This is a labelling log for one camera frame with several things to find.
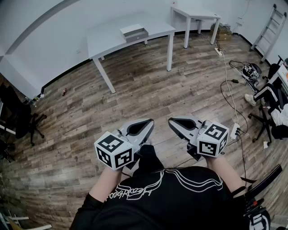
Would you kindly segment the person's right forearm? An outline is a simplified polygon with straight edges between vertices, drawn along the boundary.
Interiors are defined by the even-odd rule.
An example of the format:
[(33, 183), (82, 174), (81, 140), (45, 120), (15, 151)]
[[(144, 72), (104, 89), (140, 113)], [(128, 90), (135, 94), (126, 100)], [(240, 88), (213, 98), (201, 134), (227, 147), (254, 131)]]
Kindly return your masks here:
[(206, 159), (207, 167), (223, 179), (231, 192), (244, 186), (244, 181), (223, 155), (219, 155), (217, 158), (210, 156), (205, 156), (204, 158)]

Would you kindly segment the stack of cardboard boxes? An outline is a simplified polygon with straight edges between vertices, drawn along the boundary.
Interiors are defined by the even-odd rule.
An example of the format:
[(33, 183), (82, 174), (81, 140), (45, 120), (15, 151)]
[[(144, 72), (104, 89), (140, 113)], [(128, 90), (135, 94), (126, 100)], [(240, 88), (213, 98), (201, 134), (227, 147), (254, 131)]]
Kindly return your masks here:
[(231, 26), (229, 24), (220, 22), (216, 31), (215, 39), (218, 41), (231, 40), (232, 32), (230, 28)]

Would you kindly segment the person's black trousers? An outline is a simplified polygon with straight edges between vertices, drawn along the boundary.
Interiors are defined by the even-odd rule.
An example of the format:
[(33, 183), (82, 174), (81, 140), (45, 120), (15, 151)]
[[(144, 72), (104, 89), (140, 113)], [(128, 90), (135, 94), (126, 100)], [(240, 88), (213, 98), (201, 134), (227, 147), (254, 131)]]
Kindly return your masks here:
[(133, 176), (158, 172), (164, 169), (163, 164), (156, 155), (154, 146), (142, 145), (139, 153), (139, 167), (134, 171)]

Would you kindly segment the grey metal ladder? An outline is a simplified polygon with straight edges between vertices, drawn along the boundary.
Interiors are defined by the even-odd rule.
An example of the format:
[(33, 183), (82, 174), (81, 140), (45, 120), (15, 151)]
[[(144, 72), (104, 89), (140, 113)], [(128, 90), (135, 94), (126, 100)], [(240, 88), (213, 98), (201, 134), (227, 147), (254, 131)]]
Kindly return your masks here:
[(276, 4), (273, 4), (273, 8), (269, 15), (268, 20), (265, 22), (263, 29), (255, 42), (250, 47), (249, 51), (257, 49), (262, 54), (260, 63), (266, 61), (267, 56), (273, 49), (279, 35), (284, 27), (287, 19), (287, 13), (280, 12)]

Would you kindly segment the black office chair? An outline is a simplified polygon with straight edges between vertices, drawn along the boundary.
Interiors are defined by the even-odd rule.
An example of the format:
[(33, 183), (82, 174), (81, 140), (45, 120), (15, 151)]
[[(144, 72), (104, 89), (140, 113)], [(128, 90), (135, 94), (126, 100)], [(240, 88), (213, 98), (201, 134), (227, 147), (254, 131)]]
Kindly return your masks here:
[[(273, 83), (269, 82), (269, 80), (272, 79), (272, 77), (276, 74), (276, 72), (281, 67), (284, 67), (288, 71), (288, 58), (283, 60), (283, 63), (281, 65), (274, 63), (270, 66), (268, 76), (267, 76), (267, 83), (272, 84), (278, 90), (278, 97), (279, 97), (280, 106), (281, 106), (281, 108), (283, 108), (282, 96), (285, 96), (288, 99), (288, 95), (285, 95), (285, 93), (282, 91), (282, 83), (283, 82), (281, 81), (281, 79), (279, 77), (276, 78), (275, 81), (273, 81)], [(270, 145), (272, 143), (272, 138), (280, 139), (280, 140), (282, 140), (284, 138), (288, 138), (288, 127), (285, 125), (276, 126), (274, 121), (272, 120), (272, 117), (270, 116), (270, 112), (274, 108), (272, 108), (272, 109), (270, 108), (270, 104), (267, 101), (267, 99), (262, 98), (258, 101), (261, 102), (261, 105), (259, 106), (259, 111), (262, 113), (262, 116), (260, 117), (260, 116), (257, 116), (256, 114), (253, 114), (253, 113), (250, 113), (248, 115), (249, 119), (255, 118), (256, 120), (258, 120), (262, 123), (262, 128), (261, 128), (258, 136), (256, 138), (254, 138), (252, 140), (252, 142), (256, 142), (260, 138), (260, 136), (263, 134), (264, 131), (266, 131), (268, 134), (269, 141), (268, 141), (267, 145)]]
[(21, 139), (29, 133), (30, 143), (34, 146), (33, 137), (35, 132), (38, 132), (41, 138), (45, 137), (37, 128), (37, 125), (46, 119), (47, 115), (32, 113), (31, 106), (20, 101), (12, 86), (0, 85), (0, 101), (11, 112), (11, 116), (5, 122), (4, 128), (12, 125), (15, 128), (15, 137), (17, 139)]

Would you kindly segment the person's left forearm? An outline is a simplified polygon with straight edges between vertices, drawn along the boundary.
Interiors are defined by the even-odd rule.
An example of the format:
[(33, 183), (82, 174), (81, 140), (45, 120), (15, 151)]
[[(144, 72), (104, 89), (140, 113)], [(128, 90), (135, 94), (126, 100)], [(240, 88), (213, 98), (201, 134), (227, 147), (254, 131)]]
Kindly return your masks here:
[(89, 191), (89, 194), (96, 200), (104, 202), (112, 193), (113, 189), (120, 183), (122, 176), (122, 168), (112, 170), (106, 167), (100, 175), (96, 184)]

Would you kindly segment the small white table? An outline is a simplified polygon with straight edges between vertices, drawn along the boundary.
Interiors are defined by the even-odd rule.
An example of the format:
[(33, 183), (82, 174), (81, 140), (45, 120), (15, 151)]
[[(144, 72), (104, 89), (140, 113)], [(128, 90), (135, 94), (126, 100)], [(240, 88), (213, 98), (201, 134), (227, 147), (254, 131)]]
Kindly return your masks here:
[(218, 14), (212, 13), (209, 10), (206, 10), (204, 8), (185, 8), (180, 6), (171, 6), (171, 23), (174, 27), (174, 17), (175, 13), (178, 13), (186, 18), (186, 24), (185, 24), (185, 37), (184, 37), (184, 45), (183, 47), (186, 49), (188, 47), (189, 43), (189, 33), (190, 33), (190, 27), (191, 27), (191, 21), (195, 20), (198, 21), (198, 34), (201, 34), (202, 30), (202, 23), (203, 20), (215, 20), (215, 26), (212, 34), (212, 38), (210, 40), (210, 44), (213, 45), (215, 43), (218, 27), (220, 24), (221, 17)]

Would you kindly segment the black device on floor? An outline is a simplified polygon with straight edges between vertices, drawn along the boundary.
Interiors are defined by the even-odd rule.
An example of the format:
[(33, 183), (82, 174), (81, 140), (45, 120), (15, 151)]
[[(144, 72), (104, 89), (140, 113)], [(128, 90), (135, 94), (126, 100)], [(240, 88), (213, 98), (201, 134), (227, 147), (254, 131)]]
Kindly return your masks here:
[(252, 82), (256, 81), (258, 77), (262, 74), (261, 69), (255, 63), (249, 63), (242, 67), (241, 75), (246, 80)]

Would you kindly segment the white power strip with plugs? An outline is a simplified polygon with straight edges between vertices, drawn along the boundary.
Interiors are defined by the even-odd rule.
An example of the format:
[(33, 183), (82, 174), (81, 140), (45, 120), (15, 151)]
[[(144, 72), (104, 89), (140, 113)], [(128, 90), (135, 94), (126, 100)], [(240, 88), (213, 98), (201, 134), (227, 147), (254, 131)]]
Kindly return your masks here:
[(236, 137), (240, 134), (240, 126), (238, 123), (235, 123), (233, 125), (233, 128), (231, 130), (231, 133), (230, 133), (230, 138), (235, 140)]

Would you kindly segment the white metal rack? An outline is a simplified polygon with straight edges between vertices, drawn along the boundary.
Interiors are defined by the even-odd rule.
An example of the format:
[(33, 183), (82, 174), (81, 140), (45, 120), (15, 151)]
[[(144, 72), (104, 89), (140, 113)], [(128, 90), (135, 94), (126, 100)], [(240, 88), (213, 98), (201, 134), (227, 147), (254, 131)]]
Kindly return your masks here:
[(21, 227), (20, 221), (29, 220), (29, 217), (6, 216), (0, 212), (0, 230), (47, 230), (51, 229), (52, 225), (44, 225), (30, 229)]

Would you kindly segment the grey drawer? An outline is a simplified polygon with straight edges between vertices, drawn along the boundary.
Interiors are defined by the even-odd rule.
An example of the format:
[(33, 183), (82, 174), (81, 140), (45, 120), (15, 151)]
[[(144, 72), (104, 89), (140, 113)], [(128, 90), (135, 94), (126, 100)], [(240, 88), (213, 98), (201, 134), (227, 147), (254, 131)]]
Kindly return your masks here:
[(140, 39), (144, 39), (149, 36), (149, 33), (144, 28), (131, 30), (131, 31), (121, 30), (121, 33), (127, 43), (131, 43)]

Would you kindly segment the person's black printed shirt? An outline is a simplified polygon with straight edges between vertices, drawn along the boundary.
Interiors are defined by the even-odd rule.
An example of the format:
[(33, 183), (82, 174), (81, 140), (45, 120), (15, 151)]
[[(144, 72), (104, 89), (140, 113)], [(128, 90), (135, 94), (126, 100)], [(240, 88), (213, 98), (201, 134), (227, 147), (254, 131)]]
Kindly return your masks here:
[(87, 195), (70, 230), (249, 230), (244, 205), (205, 167), (165, 169)]

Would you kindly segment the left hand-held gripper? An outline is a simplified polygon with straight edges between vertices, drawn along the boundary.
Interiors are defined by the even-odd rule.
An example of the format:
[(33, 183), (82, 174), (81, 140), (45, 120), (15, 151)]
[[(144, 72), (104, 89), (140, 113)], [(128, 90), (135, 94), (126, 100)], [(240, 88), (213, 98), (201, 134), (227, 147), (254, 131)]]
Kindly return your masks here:
[(153, 119), (136, 119), (112, 133), (106, 132), (94, 143), (98, 160), (114, 171), (123, 167), (132, 169), (140, 159), (140, 146), (153, 128)]

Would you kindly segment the large white table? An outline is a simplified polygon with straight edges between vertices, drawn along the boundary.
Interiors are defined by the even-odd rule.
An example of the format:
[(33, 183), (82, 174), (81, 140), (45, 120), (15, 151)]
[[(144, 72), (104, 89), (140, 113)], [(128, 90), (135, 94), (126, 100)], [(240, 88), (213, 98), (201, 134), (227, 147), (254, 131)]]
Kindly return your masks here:
[[(134, 24), (141, 24), (146, 29), (149, 36), (144, 39), (127, 43), (123, 38), (120, 29)], [(173, 38), (175, 31), (175, 28), (171, 25), (164, 21), (155, 19), (146, 13), (119, 17), (114, 20), (101, 23), (89, 31), (87, 36), (88, 57), (95, 63), (111, 93), (115, 93), (116, 91), (99, 60), (104, 58), (105, 55), (128, 46), (141, 42), (146, 44), (148, 40), (167, 36), (168, 45), (166, 70), (171, 71)]]

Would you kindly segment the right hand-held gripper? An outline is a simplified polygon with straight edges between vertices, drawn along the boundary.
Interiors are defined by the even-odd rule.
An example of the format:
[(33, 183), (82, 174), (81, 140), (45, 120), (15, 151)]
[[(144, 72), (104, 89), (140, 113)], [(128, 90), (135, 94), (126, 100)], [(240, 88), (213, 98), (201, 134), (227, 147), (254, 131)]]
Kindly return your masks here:
[(177, 116), (168, 120), (169, 127), (180, 139), (185, 139), (187, 152), (197, 161), (203, 157), (217, 158), (228, 143), (229, 128), (214, 121), (205, 120), (196, 133), (196, 140), (192, 139), (190, 129), (198, 128), (199, 124), (193, 116)]

